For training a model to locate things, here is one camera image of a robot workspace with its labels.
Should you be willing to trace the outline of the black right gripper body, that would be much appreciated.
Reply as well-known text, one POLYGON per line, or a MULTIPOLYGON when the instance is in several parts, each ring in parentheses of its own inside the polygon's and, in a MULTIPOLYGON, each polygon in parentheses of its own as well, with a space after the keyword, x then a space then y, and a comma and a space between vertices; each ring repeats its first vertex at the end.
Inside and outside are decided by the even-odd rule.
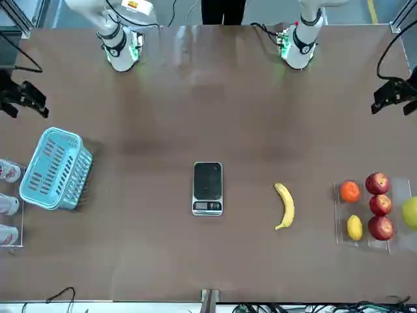
POLYGON ((1 69, 1 105, 3 104, 21 104, 22 103, 22 86, 14 82, 10 72, 1 69))

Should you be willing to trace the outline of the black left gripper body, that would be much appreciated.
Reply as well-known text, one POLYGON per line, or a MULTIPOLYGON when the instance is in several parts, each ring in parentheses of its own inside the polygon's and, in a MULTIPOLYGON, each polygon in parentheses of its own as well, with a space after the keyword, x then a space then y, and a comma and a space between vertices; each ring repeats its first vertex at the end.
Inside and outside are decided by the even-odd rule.
POLYGON ((408 104, 416 103, 416 76, 410 76, 404 80, 394 77, 394 104, 408 102, 408 104))

